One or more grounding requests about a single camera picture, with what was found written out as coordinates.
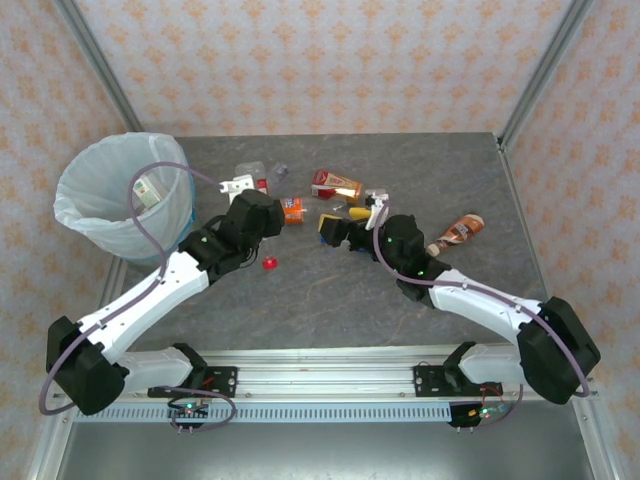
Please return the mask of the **clear plastic bin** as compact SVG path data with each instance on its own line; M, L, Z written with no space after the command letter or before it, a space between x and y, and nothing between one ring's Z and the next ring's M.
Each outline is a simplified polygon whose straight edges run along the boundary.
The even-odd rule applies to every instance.
M195 210L189 215L170 214L160 221L156 214L142 221L143 227L158 241L166 254L174 252L179 243L191 232L196 219ZM147 238L134 226L121 236L117 254L124 260L138 265L151 266L161 262L161 254Z

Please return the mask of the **clear bottle white label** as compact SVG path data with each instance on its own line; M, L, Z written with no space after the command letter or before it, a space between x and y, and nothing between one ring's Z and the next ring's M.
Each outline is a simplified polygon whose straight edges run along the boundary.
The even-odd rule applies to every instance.
M135 212L140 215L159 204L164 197L162 187L153 176L141 175L132 189L132 202Z

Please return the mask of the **tea bottle red white label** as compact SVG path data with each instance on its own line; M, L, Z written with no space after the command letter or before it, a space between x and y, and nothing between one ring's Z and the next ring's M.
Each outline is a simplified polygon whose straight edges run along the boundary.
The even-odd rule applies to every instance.
M362 190L361 182L324 169L317 170L311 182L311 194L314 197L324 200L340 198L351 205L358 202Z

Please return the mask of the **aluminium frame post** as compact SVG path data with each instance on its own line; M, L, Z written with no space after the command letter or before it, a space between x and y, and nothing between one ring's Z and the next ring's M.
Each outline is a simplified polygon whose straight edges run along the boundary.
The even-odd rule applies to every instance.
M506 152L533 111L546 84L579 31L595 0L571 0L558 28L537 64L502 133L497 137L499 150Z
M107 96L123 120L128 131L142 132L142 122L129 101L106 54L92 32L76 0L52 0L75 37L85 59L90 64Z

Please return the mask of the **aluminium frame profile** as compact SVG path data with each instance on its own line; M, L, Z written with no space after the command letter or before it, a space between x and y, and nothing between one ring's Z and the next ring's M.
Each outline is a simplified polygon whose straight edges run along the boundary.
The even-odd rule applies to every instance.
M56 480L77 410L45 418L27 480Z
M622 480L602 403L582 398L572 405L594 480Z

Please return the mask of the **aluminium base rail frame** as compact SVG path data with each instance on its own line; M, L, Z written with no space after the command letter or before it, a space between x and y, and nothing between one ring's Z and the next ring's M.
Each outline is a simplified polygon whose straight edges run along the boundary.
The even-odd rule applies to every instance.
M356 347L329 349L232 350L199 354L207 366L238 368L240 401L372 401L417 398L413 367L451 366L467 346ZM497 354L511 345L482 345ZM493 383L516 391L524 385Z

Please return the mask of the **aluminium table side rail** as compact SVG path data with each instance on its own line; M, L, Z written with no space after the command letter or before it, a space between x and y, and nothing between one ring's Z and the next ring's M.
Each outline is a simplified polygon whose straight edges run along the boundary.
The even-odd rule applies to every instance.
M518 195L517 187L515 185L514 176L509 164L507 154L501 148L499 143L496 143L496 148L500 164L503 168L504 175L509 187L510 195L514 203L518 222L522 234L524 235L524 241L526 243L526 253L523 255L522 260L523 266L521 269L516 270L516 279L526 280L526 285L520 287L509 286L507 288L507 292L520 298L534 299L538 302L544 302L549 297L545 274L542 271L537 254L535 252L532 237L527 225L524 209Z
M119 257L111 258L109 268L107 269L103 291L98 304L99 308L106 307L120 296L126 276L126 270L127 263L123 259Z

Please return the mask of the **white bag-lined trash bin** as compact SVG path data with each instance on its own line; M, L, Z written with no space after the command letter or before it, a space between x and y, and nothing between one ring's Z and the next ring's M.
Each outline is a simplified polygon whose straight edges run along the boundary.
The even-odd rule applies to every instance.
M144 174L161 185L163 200L145 213L135 212L130 181L140 169L157 162L188 164L179 143L161 133L111 135L87 147L58 181L56 220L120 257L121 236L135 226L134 214L142 224L154 214L163 221L170 214L180 217L195 210L195 186L190 174L175 167L157 167Z

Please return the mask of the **brown bottle grey cap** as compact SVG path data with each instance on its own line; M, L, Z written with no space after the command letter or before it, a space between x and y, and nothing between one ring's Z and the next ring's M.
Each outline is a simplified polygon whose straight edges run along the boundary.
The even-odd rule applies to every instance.
M484 220L475 213L469 213L453 222L449 228L426 247L433 257L450 247L465 243L484 228Z

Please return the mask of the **clear bottle red label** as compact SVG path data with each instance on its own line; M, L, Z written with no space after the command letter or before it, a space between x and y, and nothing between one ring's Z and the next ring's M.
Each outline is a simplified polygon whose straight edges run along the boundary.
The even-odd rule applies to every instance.
M252 161L239 163L235 167L235 174L237 176L250 175L257 190L265 194L269 193L267 172L263 162Z

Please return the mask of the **clear bottle orange label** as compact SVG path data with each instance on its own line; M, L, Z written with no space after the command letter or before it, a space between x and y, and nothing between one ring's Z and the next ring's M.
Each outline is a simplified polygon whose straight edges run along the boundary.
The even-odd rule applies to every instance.
M346 202L314 196L282 198L280 203L286 225L317 225L323 214L344 216L350 208Z

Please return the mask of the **grey metal sheet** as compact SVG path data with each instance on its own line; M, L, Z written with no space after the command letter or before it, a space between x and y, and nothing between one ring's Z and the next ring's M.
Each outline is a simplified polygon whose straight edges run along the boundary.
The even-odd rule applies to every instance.
M57 480L594 480L575 419L522 410L496 427L439 423L75 425Z

